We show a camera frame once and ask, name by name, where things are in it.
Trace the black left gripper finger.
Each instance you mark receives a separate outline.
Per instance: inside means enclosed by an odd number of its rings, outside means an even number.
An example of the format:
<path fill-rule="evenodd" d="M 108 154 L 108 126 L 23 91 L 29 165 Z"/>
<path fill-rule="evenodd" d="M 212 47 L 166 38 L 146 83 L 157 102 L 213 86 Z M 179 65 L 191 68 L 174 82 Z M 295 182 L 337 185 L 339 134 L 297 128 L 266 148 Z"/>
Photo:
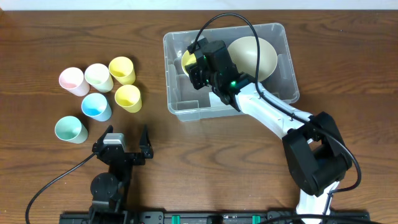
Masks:
<path fill-rule="evenodd" d="M 109 125 L 105 132 L 99 137 L 99 139 L 94 143 L 94 146 L 101 146 L 103 145 L 103 141 L 108 133 L 113 133 L 113 126 Z"/>
<path fill-rule="evenodd" d="M 141 138 L 139 141 L 139 148 L 145 159 L 152 159 L 154 157 L 154 151 L 152 148 L 152 144 L 150 143 L 147 125 L 144 125 L 143 127 Z"/>

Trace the yellow small bowl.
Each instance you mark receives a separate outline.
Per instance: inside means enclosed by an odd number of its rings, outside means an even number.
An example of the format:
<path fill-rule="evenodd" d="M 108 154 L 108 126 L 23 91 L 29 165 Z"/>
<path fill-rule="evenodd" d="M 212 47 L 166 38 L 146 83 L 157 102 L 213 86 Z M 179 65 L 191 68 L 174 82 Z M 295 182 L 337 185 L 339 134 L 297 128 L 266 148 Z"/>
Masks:
<path fill-rule="evenodd" d="M 184 54 L 182 55 L 182 60 L 181 60 L 181 66 L 182 66 L 182 70 L 184 72 L 184 74 L 186 74 L 186 76 L 189 77 L 189 74 L 185 68 L 186 65 L 190 65 L 193 63 L 196 63 L 196 57 L 195 54 L 190 54 L 189 51 L 185 51 Z"/>

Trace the mint green plastic cup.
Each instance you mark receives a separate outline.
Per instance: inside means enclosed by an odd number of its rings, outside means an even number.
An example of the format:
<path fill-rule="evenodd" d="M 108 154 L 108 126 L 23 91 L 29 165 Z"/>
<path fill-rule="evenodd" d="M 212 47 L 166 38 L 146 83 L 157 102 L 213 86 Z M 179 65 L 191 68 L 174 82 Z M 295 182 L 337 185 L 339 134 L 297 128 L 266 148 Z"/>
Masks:
<path fill-rule="evenodd" d="M 62 141 L 81 144 L 88 138 L 88 130 L 74 116 L 65 116 L 55 125 L 55 135 Z"/>

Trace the large beige bowl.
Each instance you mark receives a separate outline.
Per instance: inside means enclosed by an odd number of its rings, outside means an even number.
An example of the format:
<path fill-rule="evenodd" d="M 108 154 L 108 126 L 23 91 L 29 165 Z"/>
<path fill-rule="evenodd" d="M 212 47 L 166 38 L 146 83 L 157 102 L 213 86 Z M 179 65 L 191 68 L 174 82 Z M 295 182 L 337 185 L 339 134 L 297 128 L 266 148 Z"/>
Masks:
<path fill-rule="evenodd" d="M 266 40 L 259 38 L 260 64 L 259 81 L 267 79 L 277 67 L 277 53 Z M 254 36 L 242 37 L 235 40 L 228 47 L 228 52 L 239 72 L 248 73 L 255 77 L 257 63 L 257 44 Z"/>

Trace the light blue plastic cup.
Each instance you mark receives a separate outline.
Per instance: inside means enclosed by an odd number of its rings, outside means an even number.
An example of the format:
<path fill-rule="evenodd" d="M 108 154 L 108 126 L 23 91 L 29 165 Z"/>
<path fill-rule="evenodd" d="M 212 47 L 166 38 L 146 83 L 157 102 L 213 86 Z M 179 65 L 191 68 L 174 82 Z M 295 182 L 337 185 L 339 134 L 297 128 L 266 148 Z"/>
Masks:
<path fill-rule="evenodd" d="M 97 121 L 107 121 L 112 115 L 111 107 L 104 95 L 91 93 L 81 102 L 82 112 Z"/>

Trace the yellow plastic cup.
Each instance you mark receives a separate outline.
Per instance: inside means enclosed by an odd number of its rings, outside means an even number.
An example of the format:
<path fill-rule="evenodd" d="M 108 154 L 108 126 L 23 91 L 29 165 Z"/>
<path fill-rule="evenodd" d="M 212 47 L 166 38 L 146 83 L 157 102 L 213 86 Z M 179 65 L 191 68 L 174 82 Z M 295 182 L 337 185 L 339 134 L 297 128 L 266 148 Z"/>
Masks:
<path fill-rule="evenodd" d="M 137 113 L 142 108 L 142 97 L 138 87 L 123 85 L 115 92 L 116 103 L 130 113 Z"/>
<path fill-rule="evenodd" d="M 108 66 L 110 74 L 122 85 L 132 85 L 136 80 L 133 62 L 127 57 L 116 57 Z"/>

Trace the clear plastic storage bin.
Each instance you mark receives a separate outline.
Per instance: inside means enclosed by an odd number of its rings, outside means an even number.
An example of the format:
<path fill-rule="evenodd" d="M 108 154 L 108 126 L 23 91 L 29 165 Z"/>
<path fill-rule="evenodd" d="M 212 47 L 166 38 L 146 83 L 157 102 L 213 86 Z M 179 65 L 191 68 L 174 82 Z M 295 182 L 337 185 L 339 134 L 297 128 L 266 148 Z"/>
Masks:
<path fill-rule="evenodd" d="M 299 100 L 300 93 L 287 42 L 285 28 L 279 23 L 256 24 L 258 36 L 275 49 L 278 61 L 274 73 L 262 85 L 287 104 Z M 164 35 L 165 77 L 169 111 L 180 121 L 196 121 L 205 118 L 236 116 L 241 113 L 223 104 L 210 87 L 194 89 L 184 73 L 182 57 L 197 36 L 197 30 L 169 32 Z"/>

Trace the cream white plastic cup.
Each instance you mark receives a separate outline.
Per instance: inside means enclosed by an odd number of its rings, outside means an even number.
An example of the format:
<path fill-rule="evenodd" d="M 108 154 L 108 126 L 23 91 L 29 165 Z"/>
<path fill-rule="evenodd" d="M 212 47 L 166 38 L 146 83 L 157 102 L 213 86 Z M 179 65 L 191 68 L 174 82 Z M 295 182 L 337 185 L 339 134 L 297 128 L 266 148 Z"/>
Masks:
<path fill-rule="evenodd" d="M 114 83 L 107 66 L 102 63 L 90 65 L 84 72 L 85 80 L 95 89 L 107 93 L 113 89 Z"/>

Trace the pink plastic cup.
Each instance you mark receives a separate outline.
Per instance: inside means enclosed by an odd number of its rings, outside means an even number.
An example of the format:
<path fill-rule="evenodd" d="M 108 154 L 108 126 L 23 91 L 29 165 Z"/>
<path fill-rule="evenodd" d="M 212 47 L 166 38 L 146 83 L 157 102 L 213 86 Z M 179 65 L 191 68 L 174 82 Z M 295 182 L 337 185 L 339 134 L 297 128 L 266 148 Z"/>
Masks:
<path fill-rule="evenodd" d="M 76 96 L 85 96 L 90 90 L 84 73 L 76 67 L 66 68 L 60 74 L 58 82 L 62 88 Z"/>

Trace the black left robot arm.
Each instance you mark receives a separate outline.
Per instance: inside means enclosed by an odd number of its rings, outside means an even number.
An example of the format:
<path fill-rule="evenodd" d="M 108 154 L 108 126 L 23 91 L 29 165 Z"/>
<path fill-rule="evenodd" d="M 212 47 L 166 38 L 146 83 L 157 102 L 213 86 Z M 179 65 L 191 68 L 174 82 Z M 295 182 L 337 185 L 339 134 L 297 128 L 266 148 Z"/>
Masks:
<path fill-rule="evenodd" d="M 134 166 L 143 166 L 146 159 L 154 157 L 147 126 L 139 140 L 139 152 L 126 152 L 124 134 L 114 133 L 108 126 L 93 144 L 92 152 L 109 166 L 107 172 L 98 174 L 91 182 L 93 196 L 89 223 L 138 223 L 138 214 L 127 210 L 126 202 Z"/>

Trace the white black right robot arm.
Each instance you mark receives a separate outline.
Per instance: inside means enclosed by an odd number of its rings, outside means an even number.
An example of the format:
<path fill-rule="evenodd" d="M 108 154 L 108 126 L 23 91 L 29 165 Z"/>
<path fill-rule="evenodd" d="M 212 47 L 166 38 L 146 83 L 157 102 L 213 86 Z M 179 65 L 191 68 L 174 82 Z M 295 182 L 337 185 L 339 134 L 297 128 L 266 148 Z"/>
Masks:
<path fill-rule="evenodd" d="M 281 140 L 289 172 L 300 188 L 296 212 L 306 223 L 330 214 L 333 194 L 345 173 L 358 163 L 346 148 L 334 119 L 296 110 L 270 94 L 254 75 L 240 72 L 222 40 L 195 40 L 187 47 L 194 61 L 185 66 L 193 87 L 210 86 L 234 109 L 252 116 Z"/>

